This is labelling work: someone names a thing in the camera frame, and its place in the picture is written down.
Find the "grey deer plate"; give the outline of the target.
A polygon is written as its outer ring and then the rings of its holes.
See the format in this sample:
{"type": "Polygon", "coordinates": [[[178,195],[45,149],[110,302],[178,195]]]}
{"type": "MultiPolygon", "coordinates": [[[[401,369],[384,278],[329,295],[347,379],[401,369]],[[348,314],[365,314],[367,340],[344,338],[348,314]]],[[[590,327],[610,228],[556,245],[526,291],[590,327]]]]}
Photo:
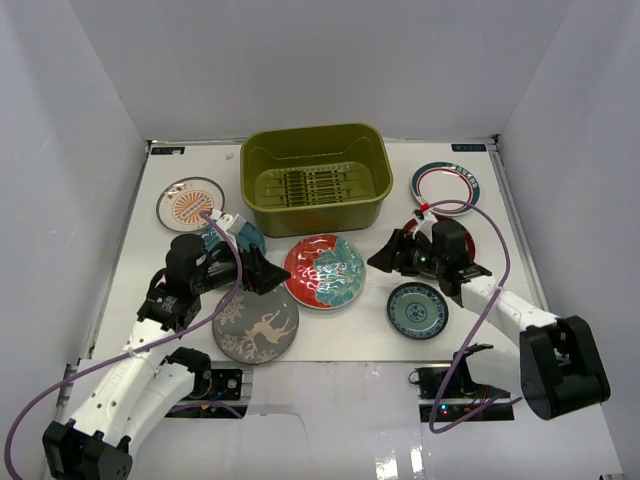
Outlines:
{"type": "Polygon", "coordinates": [[[297,304],[282,286],[264,295],[240,290],[212,321],[214,341],[222,353],[247,365],[282,356],[298,327],[297,304]]]}

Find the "red and teal plate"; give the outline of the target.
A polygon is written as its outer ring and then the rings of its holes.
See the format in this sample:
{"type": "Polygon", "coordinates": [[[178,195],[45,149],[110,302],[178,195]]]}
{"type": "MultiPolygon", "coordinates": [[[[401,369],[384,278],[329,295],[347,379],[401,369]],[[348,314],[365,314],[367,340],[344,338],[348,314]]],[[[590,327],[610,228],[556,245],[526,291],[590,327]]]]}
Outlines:
{"type": "Polygon", "coordinates": [[[333,310],[352,302],[363,290],[367,267],[352,242],[335,234],[318,234],[298,241],[283,267],[291,277],[285,286],[300,304],[333,310]]]}

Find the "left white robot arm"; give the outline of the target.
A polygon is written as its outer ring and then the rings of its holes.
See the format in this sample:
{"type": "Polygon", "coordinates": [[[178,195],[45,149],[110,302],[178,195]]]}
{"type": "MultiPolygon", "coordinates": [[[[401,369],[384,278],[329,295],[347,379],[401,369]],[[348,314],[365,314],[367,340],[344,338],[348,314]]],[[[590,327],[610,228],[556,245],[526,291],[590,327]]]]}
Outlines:
{"type": "Polygon", "coordinates": [[[290,278],[258,246],[220,242],[208,250],[197,234],[174,238],[152,278],[122,357],[65,422],[42,442],[55,479],[125,479],[135,449],[179,401],[211,390],[208,354],[182,346],[203,294],[227,284],[263,295],[290,278]]]}

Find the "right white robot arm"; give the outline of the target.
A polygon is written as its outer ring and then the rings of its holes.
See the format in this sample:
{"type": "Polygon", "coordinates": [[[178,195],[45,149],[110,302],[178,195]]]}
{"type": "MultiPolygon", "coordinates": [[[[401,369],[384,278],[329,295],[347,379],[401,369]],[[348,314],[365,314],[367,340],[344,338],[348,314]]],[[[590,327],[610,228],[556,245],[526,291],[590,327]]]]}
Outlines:
{"type": "Polygon", "coordinates": [[[443,295],[509,338],[519,349],[511,390],[520,392],[539,418],[550,420],[610,398],[589,324],[579,316],[562,318],[542,310],[505,289],[471,259],[461,226],[437,222],[430,236],[396,229],[367,262],[385,273],[433,275],[443,295]]]}

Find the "green plastic bin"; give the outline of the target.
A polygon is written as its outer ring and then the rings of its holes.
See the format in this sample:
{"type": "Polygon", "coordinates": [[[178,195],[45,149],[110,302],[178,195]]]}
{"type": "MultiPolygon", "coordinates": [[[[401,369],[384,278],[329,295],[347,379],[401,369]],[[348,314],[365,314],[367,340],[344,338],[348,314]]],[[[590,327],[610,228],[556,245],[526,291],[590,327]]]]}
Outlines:
{"type": "Polygon", "coordinates": [[[256,133],[241,147],[240,180],[272,238],[366,229],[393,187],[383,138],[363,123],[256,133]]]}

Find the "dark red rimmed plate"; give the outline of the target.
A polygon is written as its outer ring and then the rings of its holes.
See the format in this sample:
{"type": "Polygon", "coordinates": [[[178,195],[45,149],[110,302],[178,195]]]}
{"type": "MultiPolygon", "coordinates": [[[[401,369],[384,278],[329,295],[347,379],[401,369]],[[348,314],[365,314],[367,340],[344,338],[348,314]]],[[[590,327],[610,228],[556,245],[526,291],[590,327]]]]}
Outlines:
{"type": "MultiPolygon", "coordinates": [[[[412,231],[416,235],[419,231],[413,231],[415,225],[415,220],[410,220],[405,224],[403,230],[412,231]]],[[[440,260],[461,258],[467,259],[469,262],[475,260],[476,246],[474,239],[469,231],[458,221],[437,215],[436,221],[432,225],[425,226],[420,231],[428,237],[433,246],[432,261],[435,267],[435,277],[429,279],[436,278],[440,260]]]]}

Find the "teal scalloped plate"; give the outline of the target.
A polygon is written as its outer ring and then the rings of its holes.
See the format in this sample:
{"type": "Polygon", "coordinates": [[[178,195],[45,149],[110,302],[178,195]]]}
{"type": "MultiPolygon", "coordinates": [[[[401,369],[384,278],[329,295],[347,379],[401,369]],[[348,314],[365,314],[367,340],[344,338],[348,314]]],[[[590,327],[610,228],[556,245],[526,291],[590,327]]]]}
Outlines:
{"type": "MultiPolygon", "coordinates": [[[[218,232],[213,227],[208,227],[200,232],[200,236],[205,243],[205,247],[208,251],[211,251],[217,244],[224,242],[219,236],[218,232]]],[[[244,226],[235,236],[236,244],[243,250],[249,250],[251,244],[255,244],[259,247],[259,250],[263,255],[266,254],[266,241],[262,232],[250,222],[246,222],[244,226]]]]}

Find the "small blue patterned plate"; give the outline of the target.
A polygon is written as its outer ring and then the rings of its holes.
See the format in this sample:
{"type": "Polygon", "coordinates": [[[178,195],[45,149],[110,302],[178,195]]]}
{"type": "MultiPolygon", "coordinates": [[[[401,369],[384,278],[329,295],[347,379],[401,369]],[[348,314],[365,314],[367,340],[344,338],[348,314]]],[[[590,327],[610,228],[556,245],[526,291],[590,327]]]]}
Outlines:
{"type": "Polygon", "coordinates": [[[398,332],[414,340],[435,338],[444,331],[449,319],[444,297],[421,282],[407,282],[396,287],[388,297],[386,313],[398,332]]]}

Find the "white plate striped rim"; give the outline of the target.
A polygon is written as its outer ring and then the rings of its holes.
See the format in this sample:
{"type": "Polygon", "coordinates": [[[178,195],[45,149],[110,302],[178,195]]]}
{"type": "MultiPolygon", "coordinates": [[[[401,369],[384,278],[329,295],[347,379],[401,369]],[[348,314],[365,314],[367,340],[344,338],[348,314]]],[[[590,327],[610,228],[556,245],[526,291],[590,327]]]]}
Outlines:
{"type": "Polygon", "coordinates": [[[411,191],[420,204],[443,200],[459,200],[437,206],[433,211],[446,217],[461,216],[477,205],[481,195],[479,181],[466,168],[450,162],[431,162],[416,170],[411,179],[411,191]]]}

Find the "orange sunburst plate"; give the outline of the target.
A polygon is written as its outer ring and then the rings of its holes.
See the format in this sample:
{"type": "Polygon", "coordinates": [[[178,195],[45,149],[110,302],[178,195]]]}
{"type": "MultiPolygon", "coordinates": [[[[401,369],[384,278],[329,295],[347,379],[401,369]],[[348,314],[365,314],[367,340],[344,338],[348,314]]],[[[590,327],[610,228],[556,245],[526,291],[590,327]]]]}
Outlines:
{"type": "Polygon", "coordinates": [[[207,226],[200,212],[223,210],[225,194],[213,180],[187,177],[169,185],[156,203],[156,216],[162,226],[177,233],[199,232],[207,226]]]}

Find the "right blue table label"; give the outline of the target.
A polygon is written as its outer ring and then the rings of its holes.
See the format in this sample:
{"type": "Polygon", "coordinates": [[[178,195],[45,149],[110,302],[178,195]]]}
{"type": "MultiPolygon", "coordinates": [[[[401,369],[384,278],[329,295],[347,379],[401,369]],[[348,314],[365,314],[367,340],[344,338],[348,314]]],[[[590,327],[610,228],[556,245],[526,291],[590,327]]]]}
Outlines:
{"type": "Polygon", "coordinates": [[[485,144],[481,143],[453,143],[451,148],[454,152],[486,152],[485,144]]]}

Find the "blue table label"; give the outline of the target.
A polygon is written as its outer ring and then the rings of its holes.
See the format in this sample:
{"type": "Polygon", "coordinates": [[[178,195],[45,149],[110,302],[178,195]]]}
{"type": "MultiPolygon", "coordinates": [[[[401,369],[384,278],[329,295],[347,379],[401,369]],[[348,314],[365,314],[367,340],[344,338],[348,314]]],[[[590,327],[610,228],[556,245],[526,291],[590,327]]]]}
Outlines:
{"type": "Polygon", "coordinates": [[[151,155],[183,155],[184,152],[185,152],[185,148],[178,147],[178,146],[169,146],[169,147],[155,146],[155,147],[152,147],[150,150],[151,155]]]}
{"type": "Polygon", "coordinates": [[[486,152],[485,144],[481,143],[453,143],[451,148],[454,152],[486,152]]]}

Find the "left blue table label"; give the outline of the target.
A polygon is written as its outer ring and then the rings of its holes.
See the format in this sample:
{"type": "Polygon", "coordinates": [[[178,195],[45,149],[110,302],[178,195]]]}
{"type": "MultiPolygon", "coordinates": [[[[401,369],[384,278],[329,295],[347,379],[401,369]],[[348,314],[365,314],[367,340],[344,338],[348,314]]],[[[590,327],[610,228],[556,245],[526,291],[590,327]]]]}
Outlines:
{"type": "Polygon", "coordinates": [[[150,150],[151,155],[183,155],[184,152],[185,152],[185,148],[178,147],[178,146],[169,146],[169,147],[155,146],[155,147],[152,147],[150,150]]]}

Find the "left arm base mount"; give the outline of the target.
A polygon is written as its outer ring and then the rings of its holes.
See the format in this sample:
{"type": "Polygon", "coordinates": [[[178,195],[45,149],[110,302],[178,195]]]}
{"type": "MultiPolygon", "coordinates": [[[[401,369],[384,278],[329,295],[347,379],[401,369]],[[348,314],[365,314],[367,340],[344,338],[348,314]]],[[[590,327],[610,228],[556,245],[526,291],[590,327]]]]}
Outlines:
{"type": "Polygon", "coordinates": [[[251,380],[251,374],[239,368],[213,369],[201,389],[181,400],[166,417],[241,419],[247,412],[251,380]]]}

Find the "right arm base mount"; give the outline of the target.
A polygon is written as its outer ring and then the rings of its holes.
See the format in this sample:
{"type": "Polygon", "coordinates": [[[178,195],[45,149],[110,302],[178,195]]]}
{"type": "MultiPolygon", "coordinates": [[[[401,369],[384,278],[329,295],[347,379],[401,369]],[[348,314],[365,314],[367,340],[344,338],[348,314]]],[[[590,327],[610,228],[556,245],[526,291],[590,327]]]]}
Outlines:
{"type": "MultiPolygon", "coordinates": [[[[428,423],[439,387],[451,366],[450,361],[435,362],[416,367],[408,382],[418,390],[418,409],[422,423],[428,423]]],[[[478,410],[493,397],[498,400],[471,418],[472,422],[514,421],[512,398],[508,391],[489,384],[475,382],[469,373],[466,360],[453,374],[436,413],[436,424],[448,424],[478,410]]]]}

